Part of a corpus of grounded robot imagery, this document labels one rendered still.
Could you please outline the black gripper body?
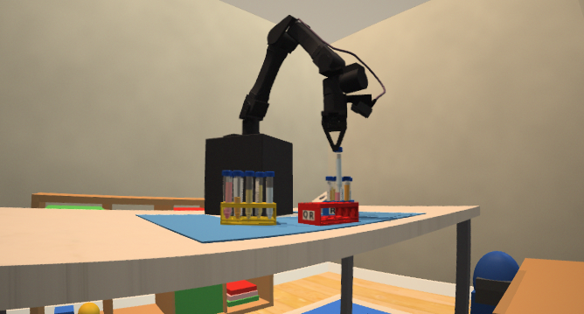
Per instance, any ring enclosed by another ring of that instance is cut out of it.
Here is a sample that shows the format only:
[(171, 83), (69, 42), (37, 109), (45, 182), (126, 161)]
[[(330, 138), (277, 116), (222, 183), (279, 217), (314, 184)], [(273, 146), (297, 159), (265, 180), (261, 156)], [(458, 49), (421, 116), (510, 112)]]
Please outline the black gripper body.
[(333, 95), (327, 94), (323, 97), (323, 110), (332, 111), (321, 111), (322, 122), (347, 122), (346, 110), (334, 110)]

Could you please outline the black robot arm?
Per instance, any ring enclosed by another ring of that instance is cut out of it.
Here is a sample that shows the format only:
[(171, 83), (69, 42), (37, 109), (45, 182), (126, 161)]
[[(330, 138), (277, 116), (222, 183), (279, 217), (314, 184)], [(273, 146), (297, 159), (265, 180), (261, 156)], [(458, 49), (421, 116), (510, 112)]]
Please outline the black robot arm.
[(336, 52), (298, 19), (288, 15), (268, 33), (266, 57), (240, 111), (239, 119), (243, 120), (242, 135), (227, 136), (260, 134), (260, 121), (263, 121), (268, 111), (269, 95), (276, 75), (288, 53), (293, 52), (298, 45), (310, 55), (312, 62), (319, 68), (319, 73), (328, 77), (323, 80), (323, 96), (334, 94), (334, 110), (346, 110), (347, 117), (347, 103), (352, 103), (352, 111), (365, 118), (369, 117), (372, 112), (371, 94), (347, 95), (346, 98), (346, 94), (367, 89), (365, 68), (359, 63), (345, 66), (345, 61)]

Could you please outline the light blue mat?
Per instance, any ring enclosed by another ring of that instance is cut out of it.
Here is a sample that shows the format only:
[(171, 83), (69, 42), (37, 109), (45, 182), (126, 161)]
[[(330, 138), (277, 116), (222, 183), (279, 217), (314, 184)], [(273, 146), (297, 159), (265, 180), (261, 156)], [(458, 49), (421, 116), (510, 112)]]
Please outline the light blue mat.
[[(184, 216), (184, 218), (177, 214), (165, 214), (169, 218), (162, 214), (151, 214), (152, 216), (149, 214), (138, 214), (140, 215), (138, 216), (136, 214), (136, 216), (203, 244), (307, 234), (339, 228), (362, 226), (389, 220), (398, 220), (427, 213), (410, 213), (403, 216), (403, 218), (400, 218), (400, 216), (406, 213), (393, 213), (381, 218), (386, 214), (388, 213), (375, 212), (359, 218), (358, 222), (328, 226), (314, 226), (298, 223), (298, 216), (277, 217), (277, 220), (286, 221), (276, 221), (276, 226), (220, 225), (220, 217), (206, 214), (199, 214), (206, 220), (195, 214), (180, 214)], [(375, 221), (379, 218), (381, 218), (380, 220), (382, 221)]]

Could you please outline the red rack with round wells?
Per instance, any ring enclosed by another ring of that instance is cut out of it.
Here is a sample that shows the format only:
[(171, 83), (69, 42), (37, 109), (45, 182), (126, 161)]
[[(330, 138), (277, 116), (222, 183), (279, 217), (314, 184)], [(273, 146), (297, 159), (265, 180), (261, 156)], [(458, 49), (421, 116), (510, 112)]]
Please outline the red rack with round wells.
[[(335, 215), (321, 219), (321, 217), (323, 217), (321, 216), (321, 208), (333, 207), (337, 207), (335, 208)], [(298, 204), (298, 223), (314, 226), (328, 226), (353, 222), (358, 222), (358, 202), (318, 202), (318, 204)]]

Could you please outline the blue tube rack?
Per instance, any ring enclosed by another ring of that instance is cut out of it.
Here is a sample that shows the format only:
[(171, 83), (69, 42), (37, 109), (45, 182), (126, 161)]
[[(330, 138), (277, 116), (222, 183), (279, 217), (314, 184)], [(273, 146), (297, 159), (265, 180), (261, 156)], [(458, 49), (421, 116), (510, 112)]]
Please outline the blue tube rack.
[[(335, 200), (332, 200), (332, 201), (323, 201), (323, 202), (354, 202), (354, 200), (349, 200), (349, 201), (344, 201), (344, 200), (342, 200), (342, 201), (335, 201)], [(323, 216), (326, 216), (326, 215), (335, 215), (335, 208), (323, 208)]]

